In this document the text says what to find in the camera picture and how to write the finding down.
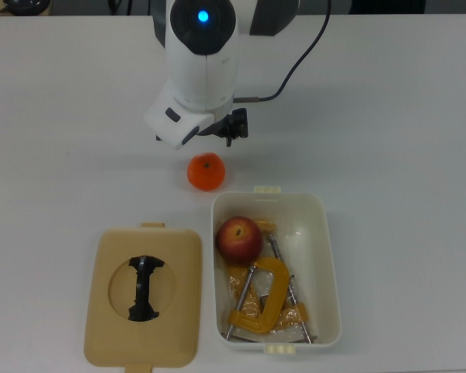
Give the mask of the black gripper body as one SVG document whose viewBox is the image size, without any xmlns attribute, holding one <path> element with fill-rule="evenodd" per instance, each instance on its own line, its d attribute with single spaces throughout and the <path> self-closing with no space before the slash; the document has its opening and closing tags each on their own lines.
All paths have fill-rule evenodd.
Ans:
<svg viewBox="0 0 466 373">
<path fill-rule="evenodd" d="M 218 122 L 213 123 L 207 128 L 199 131 L 198 136 L 215 135 L 220 138 L 225 138 L 228 134 L 228 116 L 222 118 Z"/>
</svg>

